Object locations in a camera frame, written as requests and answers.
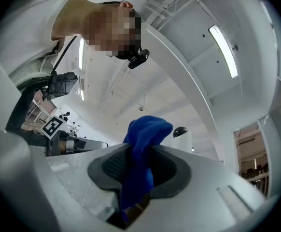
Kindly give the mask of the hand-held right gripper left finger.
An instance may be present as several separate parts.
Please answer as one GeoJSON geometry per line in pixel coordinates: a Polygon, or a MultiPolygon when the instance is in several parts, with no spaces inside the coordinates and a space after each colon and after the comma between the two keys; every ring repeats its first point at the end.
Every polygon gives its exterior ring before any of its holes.
{"type": "Polygon", "coordinates": [[[51,205],[66,223],[123,223],[121,181],[128,144],[47,158],[55,177],[51,205]]]}

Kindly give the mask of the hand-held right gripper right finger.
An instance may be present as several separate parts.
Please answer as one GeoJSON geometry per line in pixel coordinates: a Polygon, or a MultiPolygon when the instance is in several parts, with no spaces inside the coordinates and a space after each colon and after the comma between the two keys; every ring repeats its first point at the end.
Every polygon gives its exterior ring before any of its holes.
{"type": "Polygon", "coordinates": [[[130,226],[132,232],[237,232],[266,200],[217,161],[161,145],[154,149],[183,159],[191,169],[191,180],[173,198],[150,200],[130,226]]]}

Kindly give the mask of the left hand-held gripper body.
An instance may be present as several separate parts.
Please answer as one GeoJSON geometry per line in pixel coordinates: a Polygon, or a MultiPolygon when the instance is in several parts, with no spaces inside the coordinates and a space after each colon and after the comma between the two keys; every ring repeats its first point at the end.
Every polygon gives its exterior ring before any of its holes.
{"type": "Polygon", "coordinates": [[[102,141],[69,135],[70,130],[66,121],[57,116],[51,117],[41,131],[48,138],[45,150],[47,157],[83,153],[108,147],[108,144],[102,141]]]}

